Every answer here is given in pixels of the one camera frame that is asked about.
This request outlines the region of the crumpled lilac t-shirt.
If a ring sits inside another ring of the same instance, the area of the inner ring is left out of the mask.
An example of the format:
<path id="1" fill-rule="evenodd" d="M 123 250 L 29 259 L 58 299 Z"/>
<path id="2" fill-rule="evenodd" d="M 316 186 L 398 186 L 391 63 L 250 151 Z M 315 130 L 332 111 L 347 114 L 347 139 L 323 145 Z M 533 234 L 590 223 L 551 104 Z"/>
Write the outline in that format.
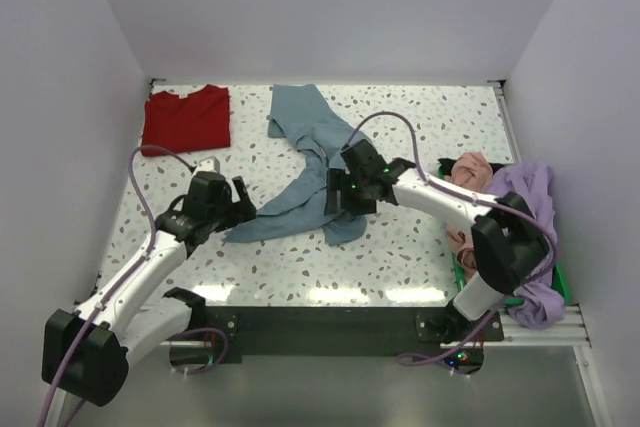
<path id="1" fill-rule="evenodd" d="M 554 226 L 555 209 L 550 193 L 553 172 L 550 166 L 542 162 L 519 162 L 499 169 L 493 177 L 486 192 L 502 198 L 510 192 L 517 194 L 527 204 L 530 216 L 533 216 L 554 242 L 557 233 Z M 527 234 L 534 235 L 533 253 L 536 267 L 531 275 L 544 271 L 553 253 L 545 236 L 529 222 L 520 221 Z M 565 306 L 562 297 L 551 289 L 552 271 L 530 281 L 516 290 L 516 295 L 524 299 L 524 304 L 509 307 L 509 315 L 520 325 L 544 330 L 565 317 Z"/>

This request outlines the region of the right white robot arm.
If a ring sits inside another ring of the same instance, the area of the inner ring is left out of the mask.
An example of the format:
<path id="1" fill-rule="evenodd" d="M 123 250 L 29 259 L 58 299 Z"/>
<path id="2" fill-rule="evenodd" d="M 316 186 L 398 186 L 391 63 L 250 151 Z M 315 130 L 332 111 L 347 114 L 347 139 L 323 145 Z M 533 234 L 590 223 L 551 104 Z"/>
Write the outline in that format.
<path id="1" fill-rule="evenodd" d="M 510 297 L 544 263 L 553 241 L 517 194 L 480 194 L 426 174 L 416 162 L 386 161 L 368 141 L 342 149 L 327 173 L 325 211 L 373 214 L 381 202 L 426 213 L 469 234 L 476 273 L 428 321 L 440 341 L 466 340 L 481 318 Z"/>

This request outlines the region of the crumpled pink t-shirt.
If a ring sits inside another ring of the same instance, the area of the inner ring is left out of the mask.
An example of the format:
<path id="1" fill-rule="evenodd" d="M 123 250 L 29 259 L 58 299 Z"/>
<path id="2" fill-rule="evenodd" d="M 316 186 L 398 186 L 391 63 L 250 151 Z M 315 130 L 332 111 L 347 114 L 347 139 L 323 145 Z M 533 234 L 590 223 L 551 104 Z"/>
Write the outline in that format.
<path id="1" fill-rule="evenodd" d="M 480 152 L 466 152 L 457 160 L 441 159 L 440 166 L 446 181 L 475 192 L 484 192 L 493 179 L 492 167 Z M 469 281 L 477 272 L 471 234 L 448 224 L 446 239 Z"/>

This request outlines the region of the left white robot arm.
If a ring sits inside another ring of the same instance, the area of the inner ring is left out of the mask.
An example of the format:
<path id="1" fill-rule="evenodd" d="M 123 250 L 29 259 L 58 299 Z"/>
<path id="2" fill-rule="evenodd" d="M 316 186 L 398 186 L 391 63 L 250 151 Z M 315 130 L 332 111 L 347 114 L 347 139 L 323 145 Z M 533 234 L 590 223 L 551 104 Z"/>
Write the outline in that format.
<path id="1" fill-rule="evenodd" d="M 136 257 L 72 312 L 57 310 L 45 324 L 41 376 L 96 406 L 111 402 L 131 368 L 174 335 L 200 337 L 207 315 L 202 297 L 181 288 L 167 305 L 140 312 L 157 287 L 214 233 L 256 216 L 242 177 L 198 170 L 188 191 L 158 215 Z"/>

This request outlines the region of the green plastic bin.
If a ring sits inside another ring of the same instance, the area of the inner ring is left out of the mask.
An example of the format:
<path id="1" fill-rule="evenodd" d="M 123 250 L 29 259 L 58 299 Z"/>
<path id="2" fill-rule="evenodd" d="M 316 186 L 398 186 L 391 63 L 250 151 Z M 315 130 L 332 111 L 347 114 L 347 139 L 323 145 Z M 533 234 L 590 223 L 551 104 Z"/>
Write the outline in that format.
<path id="1" fill-rule="evenodd" d="M 451 170 L 454 164 L 456 163 L 456 161 L 451 158 L 439 158 L 438 162 L 439 162 L 438 177 L 440 179 L 444 179 L 446 176 L 451 174 Z M 454 253 L 451 253 L 451 260 L 453 264 L 453 270 L 455 273 L 456 285 L 458 289 L 461 290 L 467 284 L 464 270 L 462 266 L 459 264 L 459 262 L 457 261 Z M 569 291 L 569 286 L 568 286 L 562 265 L 560 263 L 557 263 L 552 270 L 551 289 L 562 297 L 565 304 L 568 304 L 570 302 L 571 295 Z M 516 306 L 521 306 L 523 304 L 524 304 L 524 299 L 519 295 L 512 296 L 505 301 L 506 307 L 516 307 Z"/>

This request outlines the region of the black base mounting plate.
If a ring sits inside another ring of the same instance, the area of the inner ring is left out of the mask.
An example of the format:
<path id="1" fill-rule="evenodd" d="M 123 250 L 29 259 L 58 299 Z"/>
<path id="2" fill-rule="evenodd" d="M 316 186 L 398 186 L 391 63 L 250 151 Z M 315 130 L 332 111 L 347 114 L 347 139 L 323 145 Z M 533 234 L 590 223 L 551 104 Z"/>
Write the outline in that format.
<path id="1" fill-rule="evenodd" d="M 173 367 L 240 363 L 246 356 L 436 356 L 472 326 L 451 326 L 443 307 L 200 307 L 169 342 Z"/>

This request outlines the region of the blue-grey t-shirt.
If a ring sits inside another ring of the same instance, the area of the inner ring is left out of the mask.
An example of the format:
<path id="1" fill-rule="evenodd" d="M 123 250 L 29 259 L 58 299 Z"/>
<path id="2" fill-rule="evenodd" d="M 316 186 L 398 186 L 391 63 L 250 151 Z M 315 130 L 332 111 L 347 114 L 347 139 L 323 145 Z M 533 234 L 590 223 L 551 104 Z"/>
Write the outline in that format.
<path id="1" fill-rule="evenodd" d="M 273 87 L 267 135 L 284 138 L 303 154 L 305 168 L 256 218 L 229 230 L 228 243 L 267 241 L 321 229 L 330 246 L 355 241 L 367 221 L 344 210 L 327 215 L 327 174 L 345 167 L 340 151 L 354 128 L 340 118 L 314 85 Z"/>

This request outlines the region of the folded red t-shirt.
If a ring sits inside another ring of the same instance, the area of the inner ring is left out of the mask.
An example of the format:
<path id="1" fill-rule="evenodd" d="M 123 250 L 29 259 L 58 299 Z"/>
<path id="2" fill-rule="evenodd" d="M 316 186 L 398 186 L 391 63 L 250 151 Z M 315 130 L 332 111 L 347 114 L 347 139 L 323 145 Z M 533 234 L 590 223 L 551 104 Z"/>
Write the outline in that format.
<path id="1" fill-rule="evenodd" d="M 188 153 L 231 146 L 230 93 L 206 85 L 190 94 L 159 92 L 144 105 L 143 145 Z"/>

